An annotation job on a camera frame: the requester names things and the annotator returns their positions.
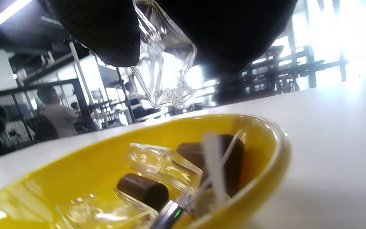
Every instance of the man in white shirt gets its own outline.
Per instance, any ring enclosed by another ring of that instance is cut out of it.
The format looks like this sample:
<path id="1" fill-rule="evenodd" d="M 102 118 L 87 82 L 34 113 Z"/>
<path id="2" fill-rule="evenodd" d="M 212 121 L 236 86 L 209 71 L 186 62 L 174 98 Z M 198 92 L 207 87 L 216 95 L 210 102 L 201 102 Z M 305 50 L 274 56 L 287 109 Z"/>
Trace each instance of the man in white shirt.
<path id="1" fill-rule="evenodd" d="M 138 93 L 133 82 L 129 81 L 128 83 L 126 83 L 125 89 L 129 92 L 128 99 L 131 102 L 132 113 L 133 113 L 133 116 L 135 117 L 135 119 L 138 119 L 138 118 L 141 118 L 141 117 L 144 117 L 147 115 L 151 115 L 154 113 L 158 113 L 160 111 L 159 109 L 154 109 L 154 108 L 145 110 L 142 107 L 142 105 L 135 106 L 135 105 L 141 104 L 142 100 L 147 100 L 147 98 Z"/>
<path id="2" fill-rule="evenodd" d="M 73 109 L 60 105 L 60 98 L 53 87 L 44 87 L 37 91 L 39 99 L 45 104 L 40 115 L 45 116 L 56 129 L 58 137 L 64 138 L 77 134 L 74 123 L 78 114 Z"/>
<path id="3" fill-rule="evenodd" d="M 78 106 L 77 102 L 71 103 L 70 107 L 73 108 L 76 112 L 80 111 L 80 107 Z"/>

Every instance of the desk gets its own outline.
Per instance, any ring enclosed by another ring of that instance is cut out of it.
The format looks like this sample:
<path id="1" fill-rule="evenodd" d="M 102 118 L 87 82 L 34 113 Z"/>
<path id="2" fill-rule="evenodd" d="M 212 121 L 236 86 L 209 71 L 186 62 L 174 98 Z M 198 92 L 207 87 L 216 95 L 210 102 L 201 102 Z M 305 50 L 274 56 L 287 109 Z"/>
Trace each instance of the desk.
<path id="1" fill-rule="evenodd" d="M 283 127 L 289 172 L 251 225 L 256 229 L 366 229 L 366 78 L 170 117 L 241 113 Z M 169 119 L 43 142 L 0 157 L 0 189 L 65 155 Z"/>

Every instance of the green led light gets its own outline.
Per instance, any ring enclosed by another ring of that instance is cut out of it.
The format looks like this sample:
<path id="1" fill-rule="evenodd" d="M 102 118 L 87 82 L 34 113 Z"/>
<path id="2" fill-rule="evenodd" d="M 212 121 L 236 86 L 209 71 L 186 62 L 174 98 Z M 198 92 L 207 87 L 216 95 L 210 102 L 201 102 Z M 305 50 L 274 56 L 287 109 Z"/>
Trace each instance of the green led light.
<path id="1" fill-rule="evenodd" d="M 176 219 L 176 217 L 180 214 L 181 210 L 182 210 L 182 209 L 179 209 L 179 210 L 177 211 L 176 215 L 174 215 L 174 219 Z"/>

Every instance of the yellow bowl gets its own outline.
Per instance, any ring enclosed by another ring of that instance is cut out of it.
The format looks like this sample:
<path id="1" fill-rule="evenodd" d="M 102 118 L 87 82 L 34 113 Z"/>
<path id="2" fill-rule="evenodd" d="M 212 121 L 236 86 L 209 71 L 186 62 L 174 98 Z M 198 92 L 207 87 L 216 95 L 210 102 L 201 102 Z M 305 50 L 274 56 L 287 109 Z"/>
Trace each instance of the yellow bowl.
<path id="1" fill-rule="evenodd" d="M 64 229 L 57 205 L 84 194 L 117 186 L 128 169 L 122 165 L 129 143 L 177 149 L 183 142 L 201 142 L 206 132 L 235 135 L 245 144 L 241 190 L 212 216 L 193 221 L 182 218 L 174 228 L 240 228 L 268 199 L 289 165 L 287 135 L 269 120 L 247 115 L 221 114 L 179 119 L 139 129 L 91 145 L 29 174 L 0 191 L 0 229 Z"/>

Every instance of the dark hair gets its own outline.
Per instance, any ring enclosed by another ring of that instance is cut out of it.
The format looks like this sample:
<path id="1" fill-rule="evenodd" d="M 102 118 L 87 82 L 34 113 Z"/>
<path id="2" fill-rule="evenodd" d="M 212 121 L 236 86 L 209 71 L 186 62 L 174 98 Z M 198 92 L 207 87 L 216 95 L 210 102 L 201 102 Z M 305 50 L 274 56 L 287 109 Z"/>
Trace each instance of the dark hair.
<path id="1" fill-rule="evenodd" d="M 128 81 L 128 83 L 125 84 L 125 89 L 129 91 L 131 87 L 133 86 L 132 81 Z"/>
<path id="2" fill-rule="evenodd" d="M 73 102 L 70 104 L 71 108 L 73 109 L 77 109 L 78 108 L 78 103 L 77 102 Z"/>
<path id="3" fill-rule="evenodd" d="M 37 90 L 37 96 L 45 104 L 51 102 L 52 95 L 54 95 L 55 93 L 56 91 L 53 89 L 53 87 L 42 87 Z"/>

